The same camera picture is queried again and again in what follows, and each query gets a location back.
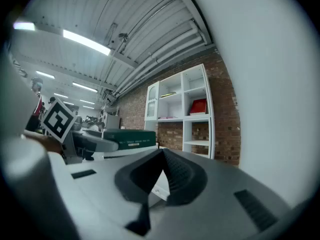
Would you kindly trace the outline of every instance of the brick wall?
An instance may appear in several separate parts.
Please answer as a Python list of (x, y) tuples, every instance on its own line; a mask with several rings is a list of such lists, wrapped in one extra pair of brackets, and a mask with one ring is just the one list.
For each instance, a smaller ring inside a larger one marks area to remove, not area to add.
[[(144, 129), (148, 86), (202, 63), (208, 75), (213, 100), (214, 159), (236, 166), (239, 164), (241, 147), (237, 99), (227, 68), (216, 49), (208, 49), (164, 69), (141, 86), (121, 97), (112, 106), (119, 106), (121, 126), (126, 129)], [(182, 129), (182, 122), (159, 123), (157, 141), (160, 146), (182, 150)], [(208, 137), (207, 123), (194, 123), (192, 125), (193, 139), (205, 140)], [(192, 146), (192, 151), (197, 154), (207, 154), (208, 147)]]

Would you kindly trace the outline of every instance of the white bookshelf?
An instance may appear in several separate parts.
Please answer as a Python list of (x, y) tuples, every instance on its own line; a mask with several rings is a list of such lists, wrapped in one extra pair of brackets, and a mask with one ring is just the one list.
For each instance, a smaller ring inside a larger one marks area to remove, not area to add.
[[(161, 97), (173, 92), (176, 94)], [(190, 115), (193, 102), (199, 99), (206, 99), (207, 113)], [(204, 65), (194, 66), (150, 85), (144, 120), (144, 128), (151, 131), (155, 131), (157, 123), (183, 122), (182, 151), (192, 152), (193, 146), (207, 146), (208, 154), (203, 157), (213, 159), (215, 153), (213, 102)], [(208, 140), (193, 140), (192, 125), (198, 122), (208, 124)]]

